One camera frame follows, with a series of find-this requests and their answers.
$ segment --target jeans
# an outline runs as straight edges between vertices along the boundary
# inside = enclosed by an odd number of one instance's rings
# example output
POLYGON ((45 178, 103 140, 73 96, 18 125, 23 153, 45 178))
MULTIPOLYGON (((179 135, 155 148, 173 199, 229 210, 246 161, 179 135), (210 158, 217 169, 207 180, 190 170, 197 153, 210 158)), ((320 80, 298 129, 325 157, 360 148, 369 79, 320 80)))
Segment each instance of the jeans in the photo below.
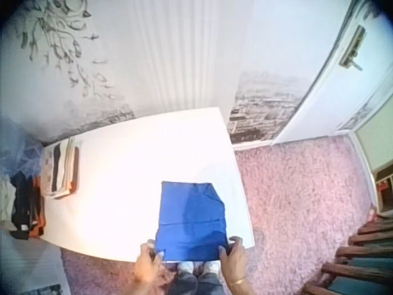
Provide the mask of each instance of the jeans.
POLYGON ((181 272, 174 279, 168 295, 224 295, 224 288, 214 273, 197 278, 192 273, 181 272))

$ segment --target pink carpet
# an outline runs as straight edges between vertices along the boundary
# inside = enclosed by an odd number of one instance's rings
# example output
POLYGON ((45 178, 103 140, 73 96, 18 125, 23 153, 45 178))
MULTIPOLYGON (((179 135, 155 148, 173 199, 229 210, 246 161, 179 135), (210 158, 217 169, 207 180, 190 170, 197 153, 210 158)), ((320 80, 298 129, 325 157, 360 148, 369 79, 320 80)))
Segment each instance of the pink carpet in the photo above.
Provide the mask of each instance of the pink carpet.
MULTIPOLYGON (((296 294, 366 220, 370 197, 347 137, 236 153, 254 228, 247 275, 257 294, 296 294)), ((133 264, 62 250, 73 294, 124 294, 133 264)), ((163 270, 154 294, 173 273, 163 270)))

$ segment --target person's right hand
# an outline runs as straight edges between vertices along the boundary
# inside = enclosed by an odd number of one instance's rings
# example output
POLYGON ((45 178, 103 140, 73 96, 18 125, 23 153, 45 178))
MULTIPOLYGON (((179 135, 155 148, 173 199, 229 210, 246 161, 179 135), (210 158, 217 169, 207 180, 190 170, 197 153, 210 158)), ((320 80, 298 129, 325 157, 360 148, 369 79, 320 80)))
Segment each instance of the person's right hand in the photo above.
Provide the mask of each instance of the person's right hand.
POLYGON ((220 246, 221 271, 228 286, 237 284, 246 277, 246 252, 243 246, 243 239, 239 237, 230 237, 231 241, 229 251, 220 246))

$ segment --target blue fabric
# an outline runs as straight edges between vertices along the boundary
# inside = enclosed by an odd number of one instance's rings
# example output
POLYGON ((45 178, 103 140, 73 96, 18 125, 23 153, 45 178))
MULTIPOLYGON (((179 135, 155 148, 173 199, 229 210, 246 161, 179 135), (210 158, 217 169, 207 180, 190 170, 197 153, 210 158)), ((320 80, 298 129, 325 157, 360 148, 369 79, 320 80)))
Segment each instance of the blue fabric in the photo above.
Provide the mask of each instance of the blue fabric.
POLYGON ((162 182, 157 252, 164 261, 213 261, 228 248, 225 206, 211 183, 162 182))

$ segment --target baseboard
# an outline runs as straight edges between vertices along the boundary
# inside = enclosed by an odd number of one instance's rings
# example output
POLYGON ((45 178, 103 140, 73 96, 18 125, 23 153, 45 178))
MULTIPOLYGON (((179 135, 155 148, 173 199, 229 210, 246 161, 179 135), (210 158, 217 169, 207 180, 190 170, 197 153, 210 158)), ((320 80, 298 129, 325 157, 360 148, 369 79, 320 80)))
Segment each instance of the baseboard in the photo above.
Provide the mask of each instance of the baseboard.
POLYGON ((271 146, 273 144, 273 140, 265 140, 265 141, 248 141, 246 143, 235 143, 232 144, 233 149, 235 151, 244 151, 246 149, 255 149, 260 146, 271 146))
POLYGON ((360 164, 362 166, 364 175, 366 177, 368 192, 370 194, 371 202, 376 207, 376 212, 378 214, 381 214, 379 203, 378 203, 378 196, 376 193, 374 176, 373 176, 371 168, 368 164, 368 161, 367 161, 366 155, 363 151, 362 145, 360 144, 360 141, 357 139, 357 136, 354 132, 349 132, 348 136, 352 141, 355 152, 360 160, 360 164))

